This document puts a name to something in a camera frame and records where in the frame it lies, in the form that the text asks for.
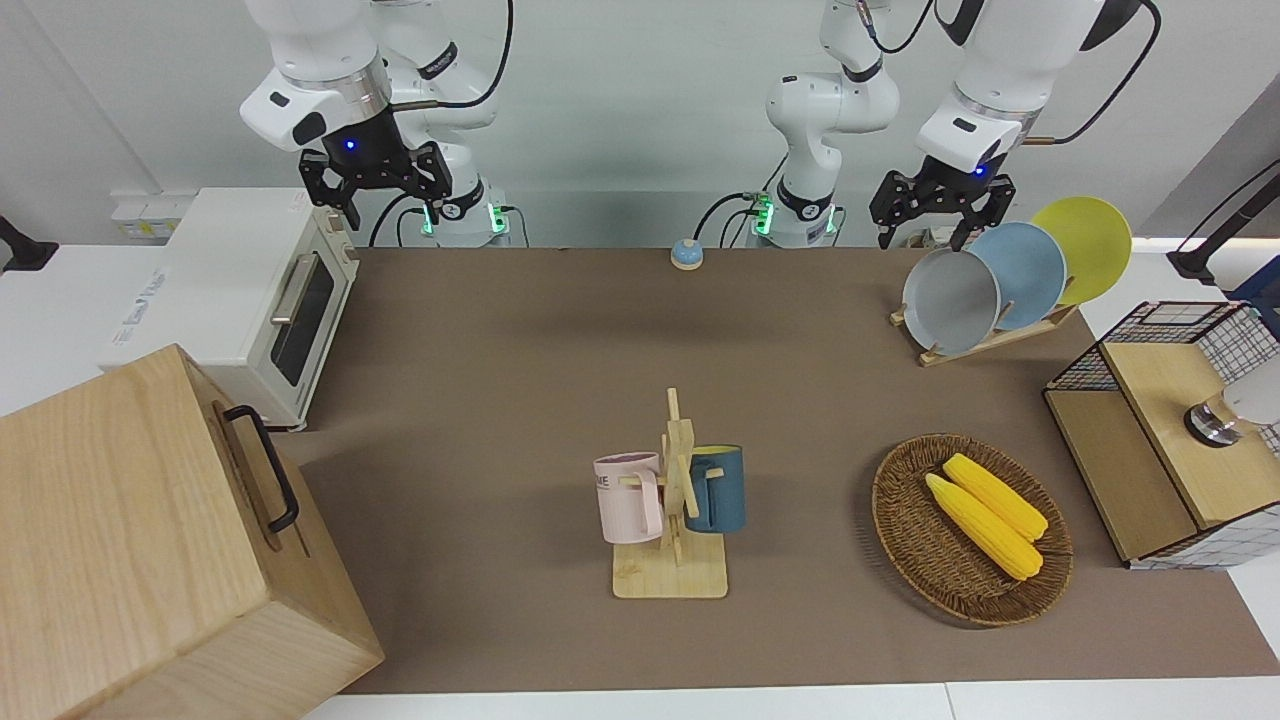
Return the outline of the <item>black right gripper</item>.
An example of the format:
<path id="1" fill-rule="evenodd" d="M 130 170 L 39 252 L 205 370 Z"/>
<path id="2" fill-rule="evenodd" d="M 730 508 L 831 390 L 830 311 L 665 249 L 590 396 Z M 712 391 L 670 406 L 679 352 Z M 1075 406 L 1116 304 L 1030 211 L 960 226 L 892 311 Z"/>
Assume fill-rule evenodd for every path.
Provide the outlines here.
<path id="1" fill-rule="evenodd" d="M 410 151 L 389 108 L 328 135 L 325 151 L 300 155 L 301 179 L 312 205 L 338 211 L 352 231 L 361 227 L 357 190 L 399 188 L 422 201 L 434 225 L 442 222 L 454 190 L 444 152 L 438 142 Z M 328 172 L 339 178 L 335 184 L 325 179 Z"/>

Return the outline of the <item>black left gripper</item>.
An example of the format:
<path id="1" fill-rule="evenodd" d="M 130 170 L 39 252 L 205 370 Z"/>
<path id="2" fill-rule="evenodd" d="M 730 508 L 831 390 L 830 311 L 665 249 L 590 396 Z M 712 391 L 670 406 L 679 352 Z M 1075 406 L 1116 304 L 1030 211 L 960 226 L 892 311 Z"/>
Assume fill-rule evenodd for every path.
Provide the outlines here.
<path id="1" fill-rule="evenodd" d="M 950 238 L 955 252 L 974 232 L 998 225 L 1016 192 L 1012 179 L 998 173 L 1005 159 L 998 155 L 965 172 L 925 155 L 915 176 L 887 172 L 869 202 L 879 249 L 890 249 L 897 229 L 923 213 L 960 213 Z"/>

